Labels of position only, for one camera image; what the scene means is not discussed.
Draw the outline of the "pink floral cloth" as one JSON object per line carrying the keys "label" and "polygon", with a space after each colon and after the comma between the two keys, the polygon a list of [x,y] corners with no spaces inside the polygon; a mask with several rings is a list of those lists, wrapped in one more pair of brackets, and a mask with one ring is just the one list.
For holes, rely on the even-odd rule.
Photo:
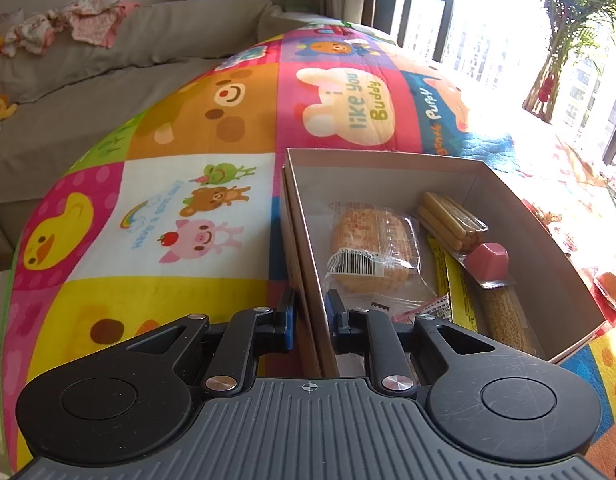
{"label": "pink floral cloth", "polygon": [[70,1],[13,25],[2,39],[1,53],[9,58],[19,50],[44,55],[63,32],[76,42],[110,49],[122,22],[140,6],[133,0]]}

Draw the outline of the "red lid jelly cup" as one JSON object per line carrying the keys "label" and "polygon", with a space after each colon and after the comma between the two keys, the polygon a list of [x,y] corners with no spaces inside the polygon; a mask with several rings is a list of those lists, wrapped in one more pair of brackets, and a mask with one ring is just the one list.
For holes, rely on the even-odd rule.
{"label": "red lid jelly cup", "polygon": [[602,312],[606,323],[616,327],[616,274],[595,269],[590,288],[596,306]]}

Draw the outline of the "red cartoon snack bag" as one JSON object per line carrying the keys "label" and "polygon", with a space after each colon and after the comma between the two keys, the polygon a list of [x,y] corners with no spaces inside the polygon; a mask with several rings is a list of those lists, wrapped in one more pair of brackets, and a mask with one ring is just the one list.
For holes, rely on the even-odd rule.
{"label": "red cartoon snack bag", "polygon": [[435,300],[420,304],[416,308],[393,315],[393,323],[413,324],[417,315],[430,315],[433,318],[442,318],[445,321],[452,321],[452,307],[449,295],[441,296]]}

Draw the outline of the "grey bed pillow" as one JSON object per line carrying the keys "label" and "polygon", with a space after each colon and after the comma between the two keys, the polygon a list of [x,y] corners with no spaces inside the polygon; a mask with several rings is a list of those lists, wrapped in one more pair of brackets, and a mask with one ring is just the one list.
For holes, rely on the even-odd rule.
{"label": "grey bed pillow", "polygon": [[141,6],[109,48],[62,32],[46,53],[0,55],[0,94],[20,104],[111,70],[185,58],[227,58],[262,38],[260,22],[281,8],[268,0],[181,0]]}

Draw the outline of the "potted palm plant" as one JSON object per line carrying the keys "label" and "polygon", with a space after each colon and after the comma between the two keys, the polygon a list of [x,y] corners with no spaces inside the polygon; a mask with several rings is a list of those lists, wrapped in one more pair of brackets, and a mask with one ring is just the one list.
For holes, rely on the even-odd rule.
{"label": "potted palm plant", "polygon": [[570,55],[596,49],[601,27],[616,27],[616,0],[542,0],[550,25],[545,61],[522,103],[536,118],[549,124],[559,93],[562,71]]}

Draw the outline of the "yellow cake packet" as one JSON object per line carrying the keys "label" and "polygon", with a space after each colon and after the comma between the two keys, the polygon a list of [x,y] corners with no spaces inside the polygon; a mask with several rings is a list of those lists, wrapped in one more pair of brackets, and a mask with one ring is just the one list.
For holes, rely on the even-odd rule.
{"label": "yellow cake packet", "polygon": [[541,223],[543,229],[550,234],[550,237],[553,238],[566,257],[571,258],[576,251],[576,247],[574,247],[569,234],[562,227],[562,216],[553,211],[545,211],[525,198],[522,203],[533,214],[533,217]]}

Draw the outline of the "bread bun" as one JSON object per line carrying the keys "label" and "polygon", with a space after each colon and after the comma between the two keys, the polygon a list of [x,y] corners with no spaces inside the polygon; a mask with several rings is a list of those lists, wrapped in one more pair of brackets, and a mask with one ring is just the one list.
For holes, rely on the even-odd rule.
{"label": "bread bun", "polygon": [[436,294],[424,278],[419,222],[368,203],[336,202],[322,284],[344,307],[390,315],[422,307]]}

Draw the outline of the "colourful cartoon play mat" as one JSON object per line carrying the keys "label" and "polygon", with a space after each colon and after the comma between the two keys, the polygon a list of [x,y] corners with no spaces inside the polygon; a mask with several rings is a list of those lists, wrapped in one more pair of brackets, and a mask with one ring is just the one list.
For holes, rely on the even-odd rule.
{"label": "colourful cartoon play mat", "polygon": [[[2,344],[20,479],[616,479],[616,327],[560,363],[417,315],[427,393],[312,361],[282,229],[286,153],[483,162],[562,216],[590,290],[616,207],[543,122],[343,25],[256,44],[94,145],[25,226]],[[201,382],[235,313],[296,292],[294,348]]]}

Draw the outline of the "biscuit sticks with pink dip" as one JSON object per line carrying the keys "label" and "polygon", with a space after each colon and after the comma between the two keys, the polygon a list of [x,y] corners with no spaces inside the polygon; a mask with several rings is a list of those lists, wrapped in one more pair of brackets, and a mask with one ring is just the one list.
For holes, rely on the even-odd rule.
{"label": "biscuit sticks with pink dip", "polygon": [[448,195],[431,191],[423,194],[417,214],[428,233],[483,289],[515,284],[507,249],[486,240],[489,226],[475,214]]}

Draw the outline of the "sesame seed bar packet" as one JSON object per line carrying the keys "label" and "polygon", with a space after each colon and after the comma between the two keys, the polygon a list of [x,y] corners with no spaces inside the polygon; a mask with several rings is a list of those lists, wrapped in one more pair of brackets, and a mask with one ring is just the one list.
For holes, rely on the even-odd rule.
{"label": "sesame seed bar packet", "polygon": [[491,337],[510,348],[543,358],[544,353],[524,314],[514,286],[478,290]]}

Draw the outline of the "pink cardboard box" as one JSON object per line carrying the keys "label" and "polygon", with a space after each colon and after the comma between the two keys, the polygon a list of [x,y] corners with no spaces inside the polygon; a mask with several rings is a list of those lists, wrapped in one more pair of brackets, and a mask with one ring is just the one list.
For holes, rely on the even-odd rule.
{"label": "pink cardboard box", "polygon": [[330,290],[346,308],[407,321],[445,298],[453,323],[552,363],[604,324],[562,249],[483,162],[291,148],[282,184],[288,272],[324,376],[363,372],[334,347]]}

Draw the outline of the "yellow snack bar packet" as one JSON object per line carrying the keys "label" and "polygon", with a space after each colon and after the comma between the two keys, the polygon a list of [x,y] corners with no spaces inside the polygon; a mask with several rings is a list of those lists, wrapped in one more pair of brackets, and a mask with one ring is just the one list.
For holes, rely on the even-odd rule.
{"label": "yellow snack bar packet", "polygon": [[478,320],[465,272],[449,252],[431,235],[426,237],[436,268],[437,293],[449,295],[454,324],[478,332]]}

